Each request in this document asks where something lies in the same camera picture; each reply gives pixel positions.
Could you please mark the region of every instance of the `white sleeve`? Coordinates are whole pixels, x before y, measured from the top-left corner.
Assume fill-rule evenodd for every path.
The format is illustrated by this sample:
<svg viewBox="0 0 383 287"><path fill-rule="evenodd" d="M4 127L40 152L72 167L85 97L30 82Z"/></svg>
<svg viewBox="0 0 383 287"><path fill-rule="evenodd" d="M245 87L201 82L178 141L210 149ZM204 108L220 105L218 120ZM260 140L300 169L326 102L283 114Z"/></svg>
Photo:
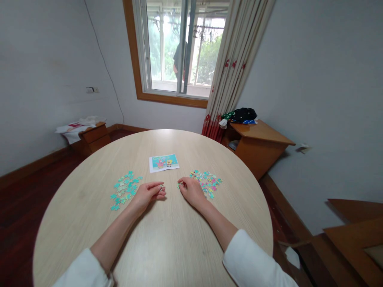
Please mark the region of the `white sleeve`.
<svg viewBox="0 0 383 287"><path fill-rule="evenodd" d="M72 262L53 287L112 287L114 280L113 276L110 276L109 279L97 258L87 248Z"/></svg>
<svg viewBox="0 0 383 287"><path fill-rule="evenodd" d="M244 230L238 230L223 256L223 264L239 287L298 287Z"/></svg>

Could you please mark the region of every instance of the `black bag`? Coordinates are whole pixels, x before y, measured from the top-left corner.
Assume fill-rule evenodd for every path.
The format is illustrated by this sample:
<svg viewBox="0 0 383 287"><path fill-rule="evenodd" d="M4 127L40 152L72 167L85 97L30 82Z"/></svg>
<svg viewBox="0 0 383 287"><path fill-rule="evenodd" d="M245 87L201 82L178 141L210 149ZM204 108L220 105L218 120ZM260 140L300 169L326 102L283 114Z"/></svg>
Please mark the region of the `black bag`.
<svg viewBox="0 0 383 287"><path fill-rule="evenodd" d="M256 112L252 108L240 108L236 109L235 114L231 117L231 120L243 123L246 120L254 120L257 117Z"/></svg>

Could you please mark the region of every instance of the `cartoon character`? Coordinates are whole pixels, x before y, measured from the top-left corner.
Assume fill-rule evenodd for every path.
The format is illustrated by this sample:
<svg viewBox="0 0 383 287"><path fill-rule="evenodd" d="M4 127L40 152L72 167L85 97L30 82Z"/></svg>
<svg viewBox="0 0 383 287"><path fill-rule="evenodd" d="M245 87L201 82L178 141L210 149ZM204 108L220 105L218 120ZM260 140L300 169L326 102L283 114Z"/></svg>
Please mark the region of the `cartoon character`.
<svg viewBox="0 0 383 287"><path fill-rule="evenodd" d="M159 160L159 162L157 162L156 164L157 164L158 168L161 169L161 168L164 168L164 163L165 163L164 161Z"/></svg>

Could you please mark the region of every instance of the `left hand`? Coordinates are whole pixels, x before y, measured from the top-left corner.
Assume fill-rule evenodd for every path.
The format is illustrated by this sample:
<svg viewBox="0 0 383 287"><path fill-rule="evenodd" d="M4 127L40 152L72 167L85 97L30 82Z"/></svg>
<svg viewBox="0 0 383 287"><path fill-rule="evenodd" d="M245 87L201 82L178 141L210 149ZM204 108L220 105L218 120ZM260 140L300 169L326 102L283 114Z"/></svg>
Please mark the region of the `left hand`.
<svg viewBox="0 0 383 287"><path fill-rule="evenodd" d="M161 190L160 186L163 184L163 181L143 183L138 188L136 195L132 198L128 207L132 208L137 213L137 215L140 216L142 213L144 213L149 203L154 200L165 198L165 187L162 187Z"/></svg>

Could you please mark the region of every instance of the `red patterned curtain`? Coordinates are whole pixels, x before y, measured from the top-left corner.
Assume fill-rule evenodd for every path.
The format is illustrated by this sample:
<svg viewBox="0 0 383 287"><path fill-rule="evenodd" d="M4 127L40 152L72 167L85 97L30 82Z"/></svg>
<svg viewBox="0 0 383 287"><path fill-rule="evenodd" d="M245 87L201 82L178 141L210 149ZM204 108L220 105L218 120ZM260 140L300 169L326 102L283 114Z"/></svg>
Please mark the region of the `red patterned curtain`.
<svg viewBox="0 0 383 287"><path fill-rule="evenodd" d="M221 142L221 115L235 109L275 0L235 0L226 17L202 135Z"/></svg>

